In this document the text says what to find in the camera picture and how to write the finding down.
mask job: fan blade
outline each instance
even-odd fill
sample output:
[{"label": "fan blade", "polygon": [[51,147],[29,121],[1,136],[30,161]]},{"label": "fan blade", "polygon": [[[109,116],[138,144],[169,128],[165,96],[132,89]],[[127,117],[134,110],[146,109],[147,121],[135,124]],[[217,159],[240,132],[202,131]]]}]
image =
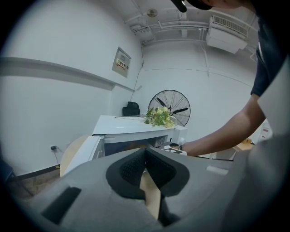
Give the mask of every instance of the fan blade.
[{"label": "fan blade", "polygon": [[184,108],[184,109],[176,110],[176,111],[174,111],[173,113],[176,114],[176,113],[180,113],[180,112],[183,112],[183,111],[186,111],[186,110],[188,110],[188,108]]},{"label": "fan blade", "polygon": [[158,102],[160,103],[160,105],[167,107],[167,106],[165,105],[165,103],[164,103],[163,101],[160,100],[160,98],[157,98],[157,100],[158,100]]}]

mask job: sleeve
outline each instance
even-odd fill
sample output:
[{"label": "sleeve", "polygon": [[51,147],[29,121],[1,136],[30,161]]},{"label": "sleeve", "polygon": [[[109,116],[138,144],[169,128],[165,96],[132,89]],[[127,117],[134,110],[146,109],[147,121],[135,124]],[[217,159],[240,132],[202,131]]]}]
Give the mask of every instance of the sleeve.
[{"label": "sleeve", "polygon": [[257,74],[256,74],[254,86],[251,91],[251,95],[256,94],[260,97],[270,85],[270,81],[268,77],[268,72],[265,68],[264,62],[262,61],[260,57],[260,53],[258,51],[257,51],[257,57],[258,57]]}]

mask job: person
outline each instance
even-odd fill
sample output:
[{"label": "person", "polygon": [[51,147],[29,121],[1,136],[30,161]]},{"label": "person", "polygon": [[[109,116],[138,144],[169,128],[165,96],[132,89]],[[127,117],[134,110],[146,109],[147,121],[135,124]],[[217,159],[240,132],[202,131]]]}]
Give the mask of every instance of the person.
[{"label": "person", "polygon": [[255,12],[259,17],[259,44],[257,48],[257,73],[251,97],[244,108],[234,115],[222,128],[208,136],[193,142],[185,143],[182,150],[189,156],[210,154],[226,150],[236,146],[248,138],[265,120],[257,101],[263,92],[268,88],[286,57],[286,49],[281,49],[282,40],[271,24],[269,11],[275,10],[273,3],[259,4],[258,1],[250,0],[188,0],[188,2],[201,10],[209,10],[212,7],[233,9],[246,7]]}]

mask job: standing fan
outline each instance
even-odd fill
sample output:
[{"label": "standing fan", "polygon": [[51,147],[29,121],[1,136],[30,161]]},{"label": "standing fan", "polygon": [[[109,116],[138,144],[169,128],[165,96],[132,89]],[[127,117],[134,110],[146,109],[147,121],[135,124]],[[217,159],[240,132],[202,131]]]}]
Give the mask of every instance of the standing fan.
[{"label": "standing fan", "polygon": [[157,93],[150,101],[148,111],[151,108],[167,107],[169,114],[176,118],[176,124],[185,126],[190,117],[190,105],[187,98],[176,90],[164,90]]}]

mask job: black cap brim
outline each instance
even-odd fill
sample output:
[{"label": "black cap brim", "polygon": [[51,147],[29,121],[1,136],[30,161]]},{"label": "black cap brim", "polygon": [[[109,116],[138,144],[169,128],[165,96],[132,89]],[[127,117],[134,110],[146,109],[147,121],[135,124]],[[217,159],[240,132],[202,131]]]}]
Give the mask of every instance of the black cap brim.
[{"label": "black cap brim", "polygon": [[199,0],[187,0],[187,1],[194,7],[199,8],[201,10],[210,10],[212,8],[212,6],[206,5],[205,3]]}]

